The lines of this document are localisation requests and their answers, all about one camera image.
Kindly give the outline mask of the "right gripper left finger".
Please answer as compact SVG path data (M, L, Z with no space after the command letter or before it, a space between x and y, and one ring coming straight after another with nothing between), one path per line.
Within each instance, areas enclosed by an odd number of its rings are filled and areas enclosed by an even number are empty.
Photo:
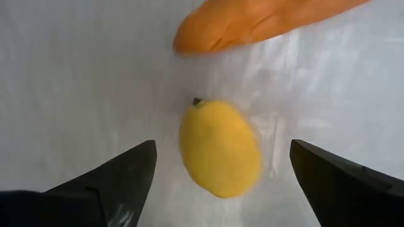
M147 140L44 192L0 191L0 227L136 227L156 163Z

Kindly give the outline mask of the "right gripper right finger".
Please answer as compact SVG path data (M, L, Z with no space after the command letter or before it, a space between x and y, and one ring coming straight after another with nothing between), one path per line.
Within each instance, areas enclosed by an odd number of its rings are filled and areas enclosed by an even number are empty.
M289 156L321 227L404 227L404 180L300 139Z

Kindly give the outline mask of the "yellow lemon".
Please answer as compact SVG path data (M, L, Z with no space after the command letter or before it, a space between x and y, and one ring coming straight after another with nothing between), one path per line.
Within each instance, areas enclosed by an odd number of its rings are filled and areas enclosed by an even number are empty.
M182 118L179 147L190 177L218 198L246 193L261 175L258 137L247 118L225 101L194 98Z

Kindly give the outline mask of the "orange carrot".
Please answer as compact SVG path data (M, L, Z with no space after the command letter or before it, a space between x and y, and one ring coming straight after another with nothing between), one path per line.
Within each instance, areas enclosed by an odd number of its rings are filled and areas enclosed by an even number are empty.
M370 0L205 0L173 41L180 54L207 54L273 38Z

